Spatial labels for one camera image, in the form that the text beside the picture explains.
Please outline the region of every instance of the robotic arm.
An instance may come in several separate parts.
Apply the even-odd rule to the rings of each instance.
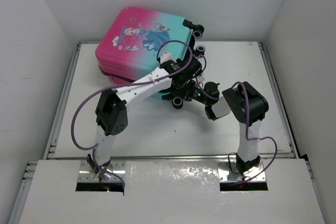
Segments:
[[[205,113],[211,120],[217,120],[233,112],[240,125],[240,142],[237,152],[236,167],[241,175],[260,162],[258,152],[258,139],[261,121],[268,111],[266,99],[258,93],[248,82],[243,85],[247,91],[249,100],[249,126],[246,135],[247,108],[244,93],[241,85],[237,88],[229,88],[222,93],[214,82],[207,82],[204,89],[198,87],[193,80],[202,73],[202,64],[197,58],[192,57],[191,62],[183,71],[176,75],[174,72],[186,65],[187,60],[174,61],[172,55],[165,51],[158,59],[160,65],[150,74],[136,81],[148,82],[150,84],[141,86],[129,86],[116,90],[108,90],[101,94],[96,108],[97,115],[97,139],[96,161],[100,166],[108,166],[111,157],[111,150],[116,136],[123,132],[128,126],[127,108],[145,98],[157,93],[167,93],[163,99],[170,100],[180,98],[184,101],[196,100],[205,105]],[[169,78],[160,81],[154,79],[171,75]],[[90,155],[89,164],[93,170],[98,172]]]

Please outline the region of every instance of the children's suitcase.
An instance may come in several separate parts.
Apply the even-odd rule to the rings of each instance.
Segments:
[[[120,12],[96,50],[99,68],[115,83],[133,82],[159,65],[156,54],[163,43],[181,40],[193,48],[195,38],[201,38],[203,31],[203,26],[194,25],[183,17],[127,7]],[[180,43],[169,43],[162,52],[165,50],[175,60],[189,55]]]

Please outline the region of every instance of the blue dress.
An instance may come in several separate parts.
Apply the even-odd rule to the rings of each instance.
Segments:
[[[170,36],[166,31],[147,31],[145,29],[141,29],[138,36],[142,41],[143,47],[145,47],[148,51],[158,51],[163,43],[170,40]]]

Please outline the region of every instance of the suitcase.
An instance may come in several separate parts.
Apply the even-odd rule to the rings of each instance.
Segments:
[[[193,48],[195,38],[201,38],[203,31],[203,26],[183,17],[127,7],[117,16],[96,50],[99,68],[114,83],[133,82],[159,65],[156,54],[163,43],[176,39]],[[169,43],[161,52],[165,50],[175,60],[189,55],[187,48],[179,43]]]

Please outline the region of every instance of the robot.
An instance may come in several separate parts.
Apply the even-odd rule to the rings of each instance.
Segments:
[[[89,154],[87,158],[93,172],[100,178],[106,175],[113,143],[128,126],[127,108],[157,92],[169,92],[164,99],[172,100],[173,106],[177,109],[182,107],[183,101],[195,100],[204,104],[205,114],[213,121],[232,112],[240,128],[236,155],[239,175],[243,178],[246,171],[258,166],[259,129],[269,109],[267,100],[248,82],[222,92],[218,90],[219,84],[211,81],[201,88],[193,79],[202,74],[203,66],[198,58],[192,55],[185,57],[184,60],[173,60],[170,52],[165,51],[157,60],[160,65],[135,82],[148,84],[102,92],[96,108],[96,149],[93,151],[93,156]]]

